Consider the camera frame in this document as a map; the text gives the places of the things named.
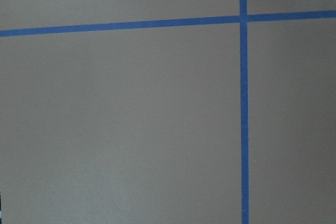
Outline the blue tape grid lines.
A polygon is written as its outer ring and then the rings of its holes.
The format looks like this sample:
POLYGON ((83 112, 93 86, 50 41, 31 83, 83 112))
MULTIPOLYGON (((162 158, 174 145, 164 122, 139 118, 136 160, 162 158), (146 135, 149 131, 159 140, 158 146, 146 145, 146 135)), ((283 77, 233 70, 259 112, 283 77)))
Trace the blue tape grid lines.
POLYGON ((1 223, 335 223, 335 0, 1 0, 1 223))

